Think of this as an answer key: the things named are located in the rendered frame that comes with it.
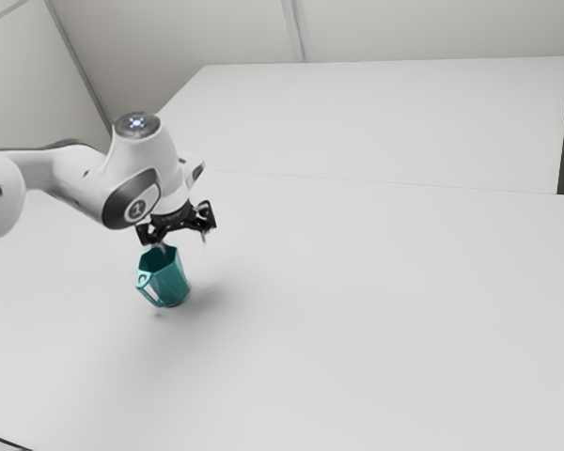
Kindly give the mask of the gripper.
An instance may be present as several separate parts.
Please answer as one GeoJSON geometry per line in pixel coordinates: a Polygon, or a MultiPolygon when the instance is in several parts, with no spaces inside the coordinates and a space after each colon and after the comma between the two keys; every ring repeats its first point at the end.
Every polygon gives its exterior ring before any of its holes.
{"type": "Polygon", "coordinates": [[[207,244],[208,233],[216,228],[216,220],[209,200],[203,200],[194,206],[186,201],[181,208],[172,213],[151,214],[150,221],[135,226],[135,231],[142,245],[152,245],[166,255],[165,237],[174,231],[190,229],[200,233],[203,245],[207,244]]]}

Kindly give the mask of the teal faceted mug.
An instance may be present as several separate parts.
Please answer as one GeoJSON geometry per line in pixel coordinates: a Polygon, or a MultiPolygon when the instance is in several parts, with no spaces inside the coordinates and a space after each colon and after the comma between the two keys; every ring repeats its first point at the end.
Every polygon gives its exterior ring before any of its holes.
{"type": "Polygon", "coordinates": [[[190,293],[178,248],[165,244],[165,249],[165,256],[154,247],[145,252],[135,279],[135,288],[157,308],[180,305],[190,293]]]}

